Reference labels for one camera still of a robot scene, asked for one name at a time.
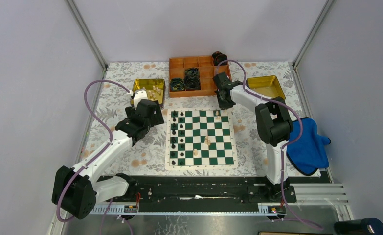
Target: black object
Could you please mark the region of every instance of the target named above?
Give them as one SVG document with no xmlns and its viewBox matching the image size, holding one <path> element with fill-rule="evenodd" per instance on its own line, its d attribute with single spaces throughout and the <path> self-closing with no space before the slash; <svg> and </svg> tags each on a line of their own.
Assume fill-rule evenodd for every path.
<svg viewBox="0 0 383 235">
<path fill-rule="evenodd" d="M 279 96 L 272 100 L 285 103 L 284 99 Z M 272 102 L 259 104 L 255 107 L 255 114 L 257 133 L 263 142 L 276 147 L 281 141 L 289 140 L 293 124 L 285 107 Z M 272 119 L 270 114 L 277 115 L 277 118 Z"/>
<path fill-rule="evenodd" d="M 383 223 L 376 218 L 355 219 L 334 224 L 335 231 L 340 234 L 383 235 Z"/>
<path fill-rule="evenodd" d="M 150 101 L 148 99 L 141 100 L 136 109 L 134 107 L 126 107 L 127 117 L 116 125 L 115 130 L 127 133 L 128 137 L 132 137 L 132 146 L 138 140 L 150 131 L 150 128 L 163 124 L 161 108 L 158 101 Z"/>
<path fill-rule="evenodd" d="M 184 80 L 181 78 L 173 78 L 170 81 L 170 90 L 172 92 L 180 92 L 185 90 Z"/>
<path fill-rule="evenodd" d="M 233 107 L 236 103 L 231 100 L 230 90 L 233 87 L 242 85 L 241 81 L 231 82 L 227 77 L 225 72 L 222 72 L 213 77 L 213 82 L 217 87 L 215 93 L 217 95 L 217 101 L 219 102 L 219 107 L 221 109 L 229 109 Z"/>
<path fill-rule="evenodd" d="M 219 51 L 216 51 L 215 53 L 213 53 L 211 57 L 213 57 L 214 66 L 217 66 L 220 62 L 227 60 L 227 55 Z"/>
<path fill-rule="evenodd" d="M 75 174 L 73 168 L 62 166 L 56 172 L 51 201 L 57 205 L 63 188 Z M 96 204 L 96 192 L 88 176 L 76 176 L 63 198 L 61 207 L 78 219 L 85 218 Z"/>
</svg>

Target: white wall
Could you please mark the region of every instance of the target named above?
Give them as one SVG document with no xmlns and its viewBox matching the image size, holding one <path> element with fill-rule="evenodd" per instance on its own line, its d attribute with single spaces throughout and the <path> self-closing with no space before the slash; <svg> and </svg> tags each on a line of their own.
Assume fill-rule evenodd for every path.
<svg viewBox="0 0 383 235">
<path fill-rule="evenodd" d="M 217 50 L 292 61 L 325 0 L 76 0 L 108 62 L 168 61 Z"/>
<path fill-rule="evenodd" d="M 45 234 L 101 68 L 64 0 L 0 0 L 0 235 Z"/>
<path fill-rule="evenodd" d="M 354 216 L 383 222 L 383 1 L 337 1 L 299 73 Z"/>
</svg>

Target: orange storage tray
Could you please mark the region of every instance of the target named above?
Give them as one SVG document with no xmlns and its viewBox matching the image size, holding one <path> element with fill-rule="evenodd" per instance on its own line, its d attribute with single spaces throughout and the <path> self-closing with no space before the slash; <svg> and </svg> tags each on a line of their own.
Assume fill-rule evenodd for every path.
<svg viewBox="0 0 383 235">
<path fill-rule="evenodd" d="M 170 83 L 173 78 L 184 79 L 184 71 L 192 67 L 199 68 L 201 90 L 172 92 L 170 85 L 168 85 L 168 95 L 171 98 L 216 95 L 216 93 L 214 93 L 216 85 L 214 85 L 213 82 L 216 66 L 214 66 L 213 57 L 210 55 L 170 58 L 168 83 Z M 222 72 L 226 72 L 231 80 L 230 67 L 228 64 L 219 67 L 218 73 Z"/>
</svg>

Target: wooden sorting tray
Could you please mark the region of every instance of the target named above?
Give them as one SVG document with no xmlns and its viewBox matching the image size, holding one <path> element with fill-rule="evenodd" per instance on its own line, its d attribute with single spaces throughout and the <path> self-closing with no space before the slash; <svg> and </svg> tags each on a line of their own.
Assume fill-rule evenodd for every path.
<svg viewBox="0 0 383 235">
<path fill-rule="evenodd" d="M 132 86 L 132 91 L 135 92 L 142 88 L 145 88 L 147 95 L 154 92 L 153 86 L 158 87 L 161 90 L 161 94 L 155 92 L 156 100 L 158 100 L 159 106 L 161 109 L 164 108 L 164 97 L 165 97 L 165 81 L 161 78 L 143 78 L 135 79 L 134 85 Z"/>
<path fill-rule="evenodd" d="M 200 87 L 197 91 L 180 91 L 172 92 L 169 83 L 173 78 L 184 79 L 184 71 L 188 68 L 199 68 Z M 213 57 L 208 56 L 190 56 L 190 57 L 174 57 L 170 58 L 168 72 L 168 95 L 171 98 L 216 95 L 216 85 L 214 85 L 213 77 L 216 66 L 213 64 Z M 218 73 L 226 72 L 231 80 L 229 65 L 221 65 Z"/>
<path fill-rule="evenodd" d="M 251 77 L 247 79 L 247 85 L 250 89 L 259 94 L 276 98 L 282 97 L 284 100 L 285 94 L 281 88 L 281 84 L 276 76 Z"/>
</svg>

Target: metal frame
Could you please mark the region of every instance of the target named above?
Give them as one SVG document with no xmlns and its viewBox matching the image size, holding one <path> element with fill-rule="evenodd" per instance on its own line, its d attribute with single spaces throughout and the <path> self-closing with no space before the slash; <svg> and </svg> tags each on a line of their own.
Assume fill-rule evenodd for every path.
<svg viewBox="0 0 383 235">
<path fill-rule="evenodd" d="M 331 7 L 334 5 L 335 2 L 336 0 L 327 0 L 326 3 L 324 4 L 324 7 L 322 8 L 314 26 L 312 27 L 310 33 L 308 34 L 307 39 L 304 42 L 304 45 L 302 45 L 301 51 L 299 52 L 299 54 L 295 57 L 293 61 L 293 66 L 295 68 L 298 67 L 299 63 L 302 60 L 302 57 L 305 55 L 306 50 L 308 49 L 316 33 L 321 27 L 322 22 L 324 21 L 325 17 L 328 15 L 328 12 L 330 11 Z"/>
<path fill-rule="evenodd" d="M 76 3 L 74 2 L 74 0 L 65 0 L 65 2 L 67 3 L 70 12 L 74 16 L 74 18 L 76 20 L 76 23 L 78 24 L 80 30 L 82 31 L 83 36 L 86 39 L 86 42 L 88 43 L 88 45 L 91 48 L 94 56 L 96 57 L 96 60 L 98 61 L 98 63 L 102 67 L 102 69 L 105 70 L 106 67 L 108 66 L 107 63 L 106 63 L 106 60 L 102 56 L 102 53 L 100 52 L 97 44 L 95 43 L 95 40 L 93 39 L 91 33 L 89 32 L 89 29 L 86 26 L 86 23 L 83 20 L 82 15 L 80 14 L 79 9 L 76 6 Z"/>
</svg>

